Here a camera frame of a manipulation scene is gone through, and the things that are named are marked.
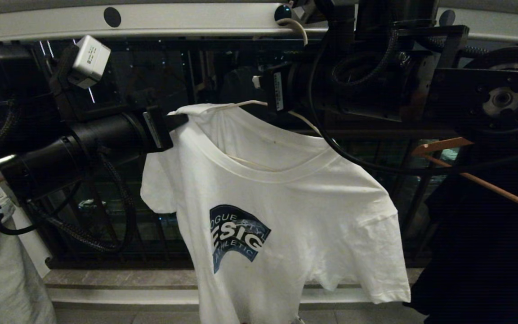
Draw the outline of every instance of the t-shirt neckline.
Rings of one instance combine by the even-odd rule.
[[[202,115],[203,113],[228,113],[230,117],[233,117],[233,119],[235,119],[238,123],[247,126],[246,128],[248,130],[253,131],[258,136],[272,139],[275,138],[273,135],[276,134],[276,139],[282,143],[281,145],[291,145],[298,148],[310,146],[311,148],[322,149],[321,152],[313,154],[311,158],[302,164],[288,168],[286,170],[258,170],[252,166],[246,166],[230,158],[222,150],[220,150],[209,137],[207,137],[206,133],[203,131],[203,129],[201,129],[201,127],[199,127],[196,121],[190,120],[183,130],[185,135],[192,137],[199,149],[201,149],[201,151],[210,160],[218,164],[218,166],[221,168],[231,172],[232,174],[258,182],[292,182],[294,180],[298,180],[313,174],[314,172],[324,168],[339,158],[339,155],[327,145],[323,138],[300,135],[292,131],[280,129],[279,127],[275,127],[265,121],[262,121],[261,119],[258,119],[257,117],[251,115],[239,107],[232,107],[220,111],[215,111],[213,108],[216,107],[218,106],[210,105],[209,107],[201,107],[198,105],[197,110],[199,111],[197,112],[195,112],[193,109],[180,108],[178,109],[177,113],[187,113],[189,115]]]

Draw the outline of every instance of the floor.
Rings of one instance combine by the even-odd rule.
[[[199,324],[198,312],[57,309],[58,324]],[[306,324],[421,324],[426,316],[401,303],[357,304],[342,310],[305,310]]]

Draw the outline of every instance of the white hanger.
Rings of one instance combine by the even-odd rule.
[[[214,109],[216,109],[216,110],[223,110],[223,109],[241,107],[243,105],[248,105],[248,104],[259,104],[259,105],[264,105],[264,106],[268,105],[265,101],[247,100],[247,101],[243,101],[243,102],[236,103],[236,104],[226,104],[226,105],[218,106],[218,107],[215,107]],[[313,125],[304,116],[302,116],[299,113],[296,113],[294,111],[289,111],[289,114],[297,117],[298,119],[301,119],[302,121],[304,121],[307,125],[309,125],[309,127],[311,127],[311,129],[313,129],[313,131],[315,131],[315,133],[317,133],[317,134],[319,134],[319,136],[321,136],[321,133],[319,133],[319,130],[317,129],[317,127],[315,127],[315,125]],[[267,169],[269,171],[277,171],[276,169],[270,168],[268,166],[263,166],[261,164],[255,163],[255,162],[247,161],[244,158],[240,158],[240,157],[237,157],[237,156],[232,156],[232,155],[229,155],[229,154],[226,154],[226,153],[225,153],[225,155],[229,156],[229,158],[232,158],[233,160],[236,160],[236,161],[239,161],[239,162],[245,162],[245,163],[251,164],[251,165],[256,166],[256,167],[265,168],[265,169]]]

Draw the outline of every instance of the white t-shirt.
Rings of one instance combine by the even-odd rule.
[[[385,189],[322,138],[219,106],[177,110],[189,122],[171,132],[174,148],[147,156],[141,187],[154,212],[177,212],[201,322],[289,324],[309,279],[330,290],[353,279],[374,303],[408,302]]]

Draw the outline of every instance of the graphic print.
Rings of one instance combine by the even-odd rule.
[[[214,273],[228,251],[237,251],[253,262],[271,233],[255,216],[232,205],[212,208],[210,221]]]

